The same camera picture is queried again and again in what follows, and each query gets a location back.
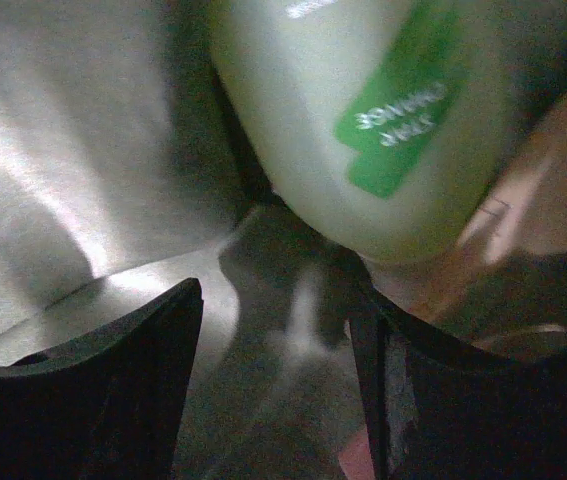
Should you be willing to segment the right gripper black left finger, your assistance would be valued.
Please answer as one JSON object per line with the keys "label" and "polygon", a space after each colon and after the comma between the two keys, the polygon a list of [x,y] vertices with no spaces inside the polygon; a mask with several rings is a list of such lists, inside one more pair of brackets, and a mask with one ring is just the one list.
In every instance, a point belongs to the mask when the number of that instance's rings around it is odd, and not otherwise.
{"label": "right gripper black left finger", "polygon": [[202,313],[200,282],[189,278],[0,366],[0,479],[168,478]]}

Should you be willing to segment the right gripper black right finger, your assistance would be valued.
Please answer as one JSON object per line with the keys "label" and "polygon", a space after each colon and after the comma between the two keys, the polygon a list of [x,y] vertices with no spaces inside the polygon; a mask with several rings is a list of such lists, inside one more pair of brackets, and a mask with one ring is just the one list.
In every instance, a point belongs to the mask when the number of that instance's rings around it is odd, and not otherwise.
{"label": "right gripper black right finger", "polygon": [[567,479],[567,348],[523,363],[357,294],[350,321],[377,479]]}

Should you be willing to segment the olive green canvas bag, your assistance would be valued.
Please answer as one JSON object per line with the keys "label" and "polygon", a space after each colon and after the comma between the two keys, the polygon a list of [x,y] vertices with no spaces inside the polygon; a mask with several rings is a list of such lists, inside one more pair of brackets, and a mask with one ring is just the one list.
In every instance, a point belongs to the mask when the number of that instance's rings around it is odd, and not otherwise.
{"label": "olive green canvas bag", "polygon": [[[0,366],[194,278],[202,324],[166,479],[377,479],[354,303],[401,309],[370,267],[438,255],[374,262],[289,208],[214,66],[211,2],[0,1]],[[567,1],[497,2],[512,120],[466,226],[567,94]],[[484,345],[435,328],[523,363],[567,348],[567,330]]]}

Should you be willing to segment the orange bottle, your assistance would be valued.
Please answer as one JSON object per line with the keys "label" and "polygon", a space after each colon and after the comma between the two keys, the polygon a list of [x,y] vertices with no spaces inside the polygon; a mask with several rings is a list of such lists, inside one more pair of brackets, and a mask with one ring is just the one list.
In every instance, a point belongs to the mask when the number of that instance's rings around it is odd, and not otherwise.
{"label": "orange bottle", "polygon": [[567,94],[537,124],[455,245],[402,266],[371,266],[409,314],[478,344],[567,330]]}

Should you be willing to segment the green lotion bottle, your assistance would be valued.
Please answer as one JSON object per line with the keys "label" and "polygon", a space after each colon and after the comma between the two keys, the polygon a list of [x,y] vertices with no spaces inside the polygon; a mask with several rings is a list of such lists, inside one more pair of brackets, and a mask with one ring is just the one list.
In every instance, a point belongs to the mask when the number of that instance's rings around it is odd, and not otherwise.
{"label": "green lotion bottle", "polygon": [[497,1],[213,1],[214,66],[275,192],[382,264],[450,249],[512,120]]}

